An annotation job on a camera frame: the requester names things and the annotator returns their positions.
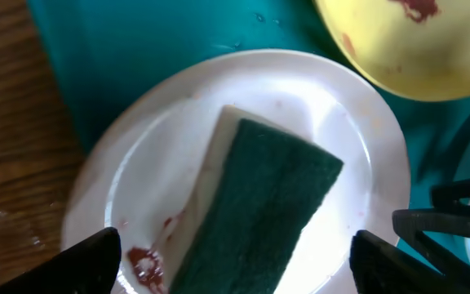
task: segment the teal tray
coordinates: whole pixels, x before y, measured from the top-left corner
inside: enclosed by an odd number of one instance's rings
[[[257,48],[315,53],[351,65],[311,0],[29,0],[64,101],[86,149],[161,80],[211,57]],[[406,137],[410,207],[453,180],[470,141],[470,98],[421,103],[377,88]],[[451,236],[433,237],[467,261]],[[405,243],[399,248],[423,260]]]

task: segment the black object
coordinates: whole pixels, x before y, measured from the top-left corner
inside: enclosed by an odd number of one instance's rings
[[[50,261],[0,286],[0,294],[109,294],[121,262],[114,228],[102,229]]]
[[[470,238],[470,180],[431,190],[434,208],[392,214],[394,231],[439,272],[367,231],[352,240],[350,266],[361,294],[470,293],[470,265],[429,238],[424,231]]]

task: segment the water droplet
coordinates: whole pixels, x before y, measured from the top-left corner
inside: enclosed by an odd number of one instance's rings
[[[119,219],[119,224],[117,226],[118,229],[126,229],[126,227],[128,226],[128,220],[126,220],[126,218],[124,217],[121,217]]]
[[[226,51],[231,51],[233,50],[233,47],[228,46],[228,45],[222,45],[222,44],[213,44],[211,45],[215,49],[220,49],[220,50],[226,50]]]
[[[265,23],[266,19],[260,13],[254,13],[259,22]]]
[[[39,240],[38,236],[33,236],[32,237],[32,243],[33,243],[33,245],[37,246],[37,245],[41,244],[41,240]]]

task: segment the white plate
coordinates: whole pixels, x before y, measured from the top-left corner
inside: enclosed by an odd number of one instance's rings
[[[73,190],[62,248],[106,226],[119,229],[123,262],[115,292],[149,293],[125,252],[149,248],[185,205],[224,105],[257,114],[344,161],[304,228],[276,293],[356,293],[352,236],[368,229],[396,244],[391,213],[407,208],[404,136],[378,92],[342,65],[284,50],[245,51],[202,62],[162,82],[105,133]]]

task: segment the yellow bowl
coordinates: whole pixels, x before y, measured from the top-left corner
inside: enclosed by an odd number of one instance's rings
[[[470,96],[470,0],[315,0],[374,84],[422,101]]]

